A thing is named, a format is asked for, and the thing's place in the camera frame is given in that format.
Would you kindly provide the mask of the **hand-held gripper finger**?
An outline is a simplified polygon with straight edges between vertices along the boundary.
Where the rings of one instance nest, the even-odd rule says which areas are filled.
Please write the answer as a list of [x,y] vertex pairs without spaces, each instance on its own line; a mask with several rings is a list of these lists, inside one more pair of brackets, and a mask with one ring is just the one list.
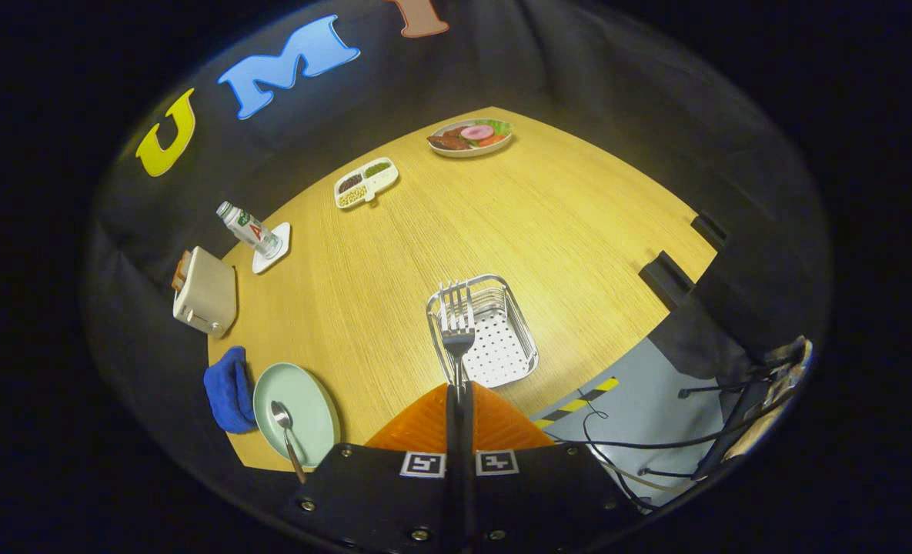
[[475,382],[459,392],[459,447],[466,553],[593,553],[643,521],[588,446],[552,442]]
[[283,506],[283,522],[336,552],[442,553],[460,527],[448,400],[438,385],[368,442],[335,444]]

